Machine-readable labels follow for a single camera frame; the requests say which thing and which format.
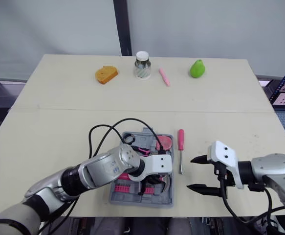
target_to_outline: pink toy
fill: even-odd
[[[170,82],[169,82],[169,80],[168,80],[166,74],[164,73],[164,70],[163,70],[162,68],[160,68],[158,71],[159,71],[159,73],[161,74],[161,76],[162,76],[162,78],[163,78],[163,81],[165,82],[166,86],[169,87],[171,84],[170,84]]]

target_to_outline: white jar lid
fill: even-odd
[[[149,53],[147,53],[144,50],[138,51],[136,54],[136,58],[137,60],[140,60],[140,61],[146,61],[149,59]]]

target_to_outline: screwdriver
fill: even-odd
[[[183,151],[184,138],[185,138],[185,131],[183,129],[178,130],[178,150],[180,151],[179,173],[181,175],[182,175],[182,151]]]

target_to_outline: black cable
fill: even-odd
[[[156,133],[152,130],[152,128],[146,124],[144,121],[141,121],[139,119],[136,118],[125,118],[122,119],[120,121],[118,121],[116,124],[114,124],[113,126],[110,125],[105,125],[105,124],[101,124],[101,125],[96,125],[94,127],[91,128],[91,130],[89,131],[89,135],[88,135],[88,140],[89,140],[89,158],[91,158],[92,155],[92,144],[91,144],[91,133],[93,132],[94,129],[101,127],[101,126],[105,126],[105,127],[109,127],[109,130],[104,134],[103,138],[101,139],[95,153],[93,156],[96,156],[101,148],[101,145],[103,143],[103,141],[105,140],[105,138],[107,137],[107,135],[109,134],[109,132],[111,130],[114,130],[117,135],[119,136],[119,138],[121,139],[122,143],[125,143],[125,141],[123,140],[122,136],[119,134],[119,132],[115,129],[115,126],[117,126],[118,124],[120,124],[121,122],[124,122],[126,120],[135,120],[135,121],[139,121],[142,124],[144,124],[146,127],[148,127],[148,129],[152,132],[152,134],[154,135],[154,137],[156,138],[156,140],[158,141],[159,145],[160,145],[160,149],[163,150],[163,145],[161,144],[161,141],[159,140],[158,136],[156,135]],[[73,211],[77,201],[78,201],[79,197],[75,200],[74,204],[72,205],[72,207],[70,208],[69,212],[67,213],[67,215],[65,216],[65,218],[52,230],[48,233],[48,235],[52,235],[60,226],[62,226],[62,224],[64,224],[64,222],[68,219],[69,215],[71,214],[71,212]],[[40,230],[39,233],[41,233],[42,230],[44,230],[50,223],[52,223],[53,221],[48,221]]]
[[[231,215],[240,223],[244,224],[244,225],[249,225],[249,224],[253,224],[254,222],[260,220],[261,218],[265,217],[268,215],[269,213],[269,209],[270,209],[270,213],[272,212],[276,212],[276,211],[280,211],[280,210],[283,210],[285,209],[285,207],[277,207],[275,209],[272,209],[271,208],[271,205],[269,203],[269,200],[268,200],[268,211],[267,212],[264,212],[262,213],[261,215],[259,216],[256,216],[254,217],[253,219],[250,219],[248,221],[245,221],[245,220],[242,220],[241,218],[239,218],[234,212],[233,210],[231,209],[231,207],[229,206],[228,204],[228,201],[227,201],[227,198],[226,198],[226,187],[225,187],[225,181],[224,179],[220,179],[220,192],[221,192],[221,197],[223,199],[223,202],[227,208],[227,210],[231,213]]]
[[[265,193],[267,194],[267,197],[268,197],[268,210],[267,212],[257,216],[257,217],[254,217],[253,219],[249,220],[249,221],[244,221],[242,219],[240,219],[234,212],[233,210],[230,208],[228,202],[227,202],[227,198],[226,198],[226,187],[225,187],[225,180],[223,178],[220,179],[220,193],[221,193],[221,197],[223,199],[223,202],[227,208],[227,210],[231,213],[231,215],[240,223],[246,225],[248,228],[250,229],[253,229],[254,230],[254,227],[252,226],[252,224],[256,221],[258,221],[259,219],[263,218],[266,216],[267,218],[267,223],[268,223],[268,227],[270,228],[270,231],[274,234],[274,235],[285,235],[285,233],[281,233],[279,232],[274,226],[272,226],[271,224],[271,221],[270,221],[270,216],[273,212],[276,212],[276,211],[280,211],[280,210],[283,210],[285,209],[285,207],[277,207],[277,208],[274,208],[272,209],[272,199],[271,199],[271,195],[269,193],[269,191],[264,188],[264,191]]]
[[[69,215],[72,213],[76,203],[78,202],[79,197],[75,200],[74,204],[72,205],[72,207],[70,208],[69,212],[67,213],[67,215],[65,216],[65,218],[54,228],[52,229],[48,235],[53,234],[56,230],[58,230],[59,227],[61,227],[62,224],[64,224],[64,222],[68,219]]]
[[[51,224],[55,219],[57,219],[57,218],[54,218],[53,220],[49,220],[48,222],[46,222],[46,223],[43,225],[43,227],[42,227],[41,229],[39,229],[39,231],[38,231],[37,234],[40,234],[43,230],[45,230],[46,227],[48,227],[49,224]]]
[[[96,125],[94,127],[92,127],[89,131],[89,135],[88,135],[88,139],[89,139],[89,158],[92,157],[92,144],[91,144],[91,133],[93,132],[94,129],[101,127],[101,126],[105,126],[105,127],[109,127],[110,129],[114,130],[117,135],[119,136],[119,138],[121,139],[122,143],[125,143],[125,141],[123,140],[122,136],[120,135],[120,133],[114,128],[111,127],[110,125],[105,125],[105,124],[101,124],[101,125]]]
[[[141,122],[142,124],[144,124],[151,132],[152,134],[154,135],[154,137],[156,138],[156,140],[158,141],[159,145],[160,145],[160,150],[163,150],[163,145],[161,144],[161,141],[159,140],[158,136],[156,135],[156,133],[154,132],[154,130],[148,125],[146,124],[144,121],[141,121],[137,118],[132,118],[132,117],[129,117],[129,118],[125,118],[125,119],[122,119],[120,121],[118,121],[117,123],[115,123],[103,136],[102,140],[100,141],[98,147],[97,147],[97,150],[95,151],[95,153],[93,154],[93,156],[96,156],[99,152],[99,149],[103,143],[103,141],[105,140],[105,138],[107,137],[107,135],[109,134],[109,132],[115,127],[117,126],[118,124],[120,124],[121,122],[124,122],[124,121],[127,121],[127,120],[133,120],[133,121],[139,121]]]
[[[268,204],[270,205],[270,207],[268,207],[268,212],[267,212],[267,223],[268,223],[267,227],[269,228],[270,234],[285,235],[285,233],[279,232],[278,229],[276,229],[276,227],[274,227],[271,224],[270,216],[272,214],[272,199],[271,199],[269,191],[267,189],[264,189],[264,190],[265,190],[267,197],[268,197]]]

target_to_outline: gray tool case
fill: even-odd
[[[133,146],[138,146],[140,148],[147,148],[151,153],[156,152],[156,138],[153,136],[152,132],[148,128],[143,128],[143,132],[124,132],[123,137],[126,134],[133,134],[135,141],[132,143]],[[172,147],[166,150],[166,154],[172,156],[172,161],[174,161],[174,150],[173,150],[173,136],[167,134],[157,134],[158,136],[167,136],[172,140]],[[171,208],[173,207],[173,173],[169,174],[170,185],[162,192],[164,184],[149,184],[146,183],[146,188],[151,189],[151,192],[144,193],[143,195],[138,195],[141,189],[141,182],[134,182],[131,180],[121,180],[117,179],[111,183],[110,190],[110,202],[112,204],[119,205],[133,205],[142,207],[157,207],[157,208]],[[115,191],[115,187],[129,188],[128,192]]]

